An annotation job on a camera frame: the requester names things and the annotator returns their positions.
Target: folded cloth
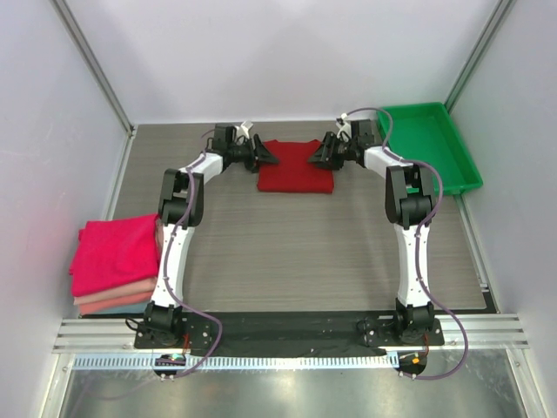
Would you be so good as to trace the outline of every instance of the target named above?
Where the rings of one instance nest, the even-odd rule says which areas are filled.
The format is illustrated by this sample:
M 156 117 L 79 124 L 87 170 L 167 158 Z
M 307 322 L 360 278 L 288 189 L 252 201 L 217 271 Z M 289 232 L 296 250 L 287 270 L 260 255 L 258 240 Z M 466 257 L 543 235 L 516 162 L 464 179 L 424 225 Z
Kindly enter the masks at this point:
M 99 302 L 101 300 L 115 299 L 120 296 L 128 296 L 129 294 L 152 292 L 155 290 L 157 285 L 157 278 L 150 277 L 149 279 L 144 279 L 140 281 L 134 281 L 133 283 L 128 283 L 127 285 L 113 287 L 112 289 L 103 290 L 102 292 L 96 292 L 91 294 L 86 294 L 85 296 L 79 296 L 73 299 L 74 305 L 83 305 L 84 303 Z
M 332 172 L 316 167 L 307 160 L 321 142 L 265 142 L 267 149 L 278 158 L 278 164 L 259 167 L 258 189 L 261 192 L 332 193 Z
M 157 215 L 87 222 L 71 263 L 74 297 L 158 275 Z
M 109 307 L 101 311 L 96 311 L 95 315 L 115 315 L 115 314 L 142 314 L 147 308 L 147 302 L 123 305 L 121 307 Z
M 99 302 L 84 303 L 79 305 L 79 313 L 82 315 L 94 314 L 95 312 L 108 309 L 110 307 L 121 307 L 123 305 L 132 305 L 139 302 L 145 302 L 151 298 L 153 292 L 143 292 L 122 296 L 119 298 L 101 300 Z

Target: wood grain surface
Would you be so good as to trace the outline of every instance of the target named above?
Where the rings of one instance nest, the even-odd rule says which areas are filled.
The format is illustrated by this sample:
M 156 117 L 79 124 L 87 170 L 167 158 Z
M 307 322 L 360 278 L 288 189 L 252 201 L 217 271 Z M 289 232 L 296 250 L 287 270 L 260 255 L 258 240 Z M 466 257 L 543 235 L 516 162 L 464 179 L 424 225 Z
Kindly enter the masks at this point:
M 153 213 L 164 170 L 195 159 L 213 124 L 141 125 L 115 218 Z M 255 124 L 262 140 L 322 139 L 329 122 Z M 184 297 L 208 311 L 389 309 L 399 250 L 385 216 L 384 180 L 347 163 L 332 195 L 263 193 L 258 175 L 232 165 L 205 187 L 205 215 L 190 246 Z M 485 303 L 452 198 L 432 223 L 429 280 L 451 308 Z

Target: green plastic tray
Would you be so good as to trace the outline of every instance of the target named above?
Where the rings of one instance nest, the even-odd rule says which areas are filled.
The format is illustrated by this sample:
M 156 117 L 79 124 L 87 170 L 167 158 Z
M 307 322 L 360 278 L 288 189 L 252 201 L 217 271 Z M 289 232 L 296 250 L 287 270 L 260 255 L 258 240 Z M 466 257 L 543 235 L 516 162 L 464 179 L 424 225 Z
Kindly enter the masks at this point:
M 394 120 L 391 149 L 401 157 L 433 165 L 443 179 L 445 194 L 462 194 L 483 185 L 480 173 L 453 120 L 442 103 L 385 107 Z M 379 114 L 383 138 L 389 119 Z M 435 191 L 439 188 L 435 181 Z

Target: stack of folded towels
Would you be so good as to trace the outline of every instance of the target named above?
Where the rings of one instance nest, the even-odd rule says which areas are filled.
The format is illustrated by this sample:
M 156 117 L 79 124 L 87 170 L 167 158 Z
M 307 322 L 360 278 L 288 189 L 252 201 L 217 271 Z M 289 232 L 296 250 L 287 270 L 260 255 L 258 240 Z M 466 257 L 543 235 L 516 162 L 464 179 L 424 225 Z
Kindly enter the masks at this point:
M 157 285 L 157 215 L 90 221 L 79 231 L 71 293 L 86 314 L 142 313 Z

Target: white cable tray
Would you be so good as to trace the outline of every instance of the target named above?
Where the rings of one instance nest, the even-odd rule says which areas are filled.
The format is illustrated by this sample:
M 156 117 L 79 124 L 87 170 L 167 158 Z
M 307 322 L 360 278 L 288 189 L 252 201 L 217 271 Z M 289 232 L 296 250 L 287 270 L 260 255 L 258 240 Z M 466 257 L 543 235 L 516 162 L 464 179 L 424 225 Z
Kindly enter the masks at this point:
M 161 354 L 77 354 L 73 370 L 174 370 L 177 366 L 157 366 L 155 360 Z M 185 368 L 196 364 L 201 358 L 187 356 Z M 204 371 L 218 370 L 315 370 L 348 368 L 392 368 L 399 366 L 396 352 L 377 357 L 297 359 L 210 357 L 199 368 Z

